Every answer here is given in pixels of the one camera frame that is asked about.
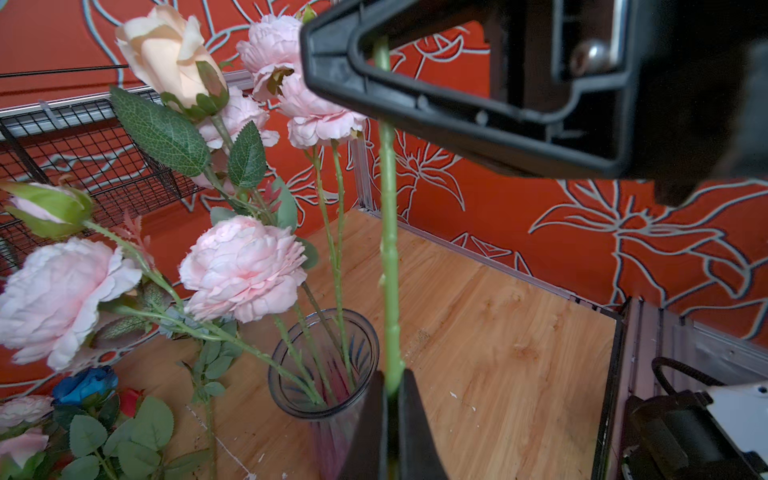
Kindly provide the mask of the purple glass fluted vase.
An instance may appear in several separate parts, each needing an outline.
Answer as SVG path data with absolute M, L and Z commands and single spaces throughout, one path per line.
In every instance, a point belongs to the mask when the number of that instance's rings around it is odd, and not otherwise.
M 331 308 L 285 328 L 268 370 L 276 405 L 308 425 L 323 479 L 339 477 L 380 354 L 364 316 L 350 309 L 341 316 L 342 327 Z

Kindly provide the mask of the green flower stem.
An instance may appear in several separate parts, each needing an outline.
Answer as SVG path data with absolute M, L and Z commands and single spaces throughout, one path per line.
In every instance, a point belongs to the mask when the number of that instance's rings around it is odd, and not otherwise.
M 384 392 L 387 396 L 386 473 L 389 479 L 397 479 L 399 477 L 399 437 L 396 433 L 397 396 L 405 364 L 400 349 L 395 129 L 391 122 L 384 118 L 378 120 L 378 128 L 382 221 L 380 285 L 384 298 Z

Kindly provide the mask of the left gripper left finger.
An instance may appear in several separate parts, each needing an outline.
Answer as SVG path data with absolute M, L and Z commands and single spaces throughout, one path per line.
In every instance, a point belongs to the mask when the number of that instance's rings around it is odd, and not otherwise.
M 376 371 L 339 479 L 386 478 L 386 392 L 384 375 Z

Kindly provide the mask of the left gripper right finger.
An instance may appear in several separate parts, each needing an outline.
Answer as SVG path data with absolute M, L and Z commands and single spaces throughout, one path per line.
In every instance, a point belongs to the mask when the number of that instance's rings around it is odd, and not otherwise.
M 397 395 L 397 474 L 404 480 L 447 480 L 414 373 L 406 369 Z

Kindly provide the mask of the cream rose flower stem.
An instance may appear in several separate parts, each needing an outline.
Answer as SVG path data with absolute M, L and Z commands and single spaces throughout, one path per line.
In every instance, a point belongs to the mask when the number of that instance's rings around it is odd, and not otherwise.
M 199 21 L 157 5 L 123 23 L 115 36 L 132 73 L 160 98 L 111 88 L 115 114 L 132 140 L 162 165 L 221 193 L 235 212 L 277 224 L 281 190 L 259 188 L 266 150 L 279 135 L 267 129 L 261 105 L 228 86 Z

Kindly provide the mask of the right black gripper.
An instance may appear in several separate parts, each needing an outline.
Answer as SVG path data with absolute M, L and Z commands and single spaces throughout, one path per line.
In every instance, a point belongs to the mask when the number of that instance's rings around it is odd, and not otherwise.
M 374 63 L 470 21 L 488 97 Z M 763 1 L 344 1 L 300 45 L 316 95 L 502 174 L 651 180 L 676 207 L 767 173 Z

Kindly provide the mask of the pink peony flower stem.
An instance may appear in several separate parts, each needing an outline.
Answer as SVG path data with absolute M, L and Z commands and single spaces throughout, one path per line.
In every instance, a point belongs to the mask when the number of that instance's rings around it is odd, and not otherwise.
M 71 187 L 4 181 L 8 212 L 36 236 L 49 239 L 6 280 L 1 293 L 1 344 L 19 365 L 43 361 L 70 369 L 102 325 L 105 305 L 148 280 L 170 287 L 140 252 L 117 238 L 111 244 L 79 237 L 97 224 L 93 201 Z M 288 228 L 250 216 L 220 220 L 204 232 L 179 266 L 191 298 L 180 303 L 185 320 L 231 317 L 241 323 L 288 311 L 306 281 L 305 246 Z

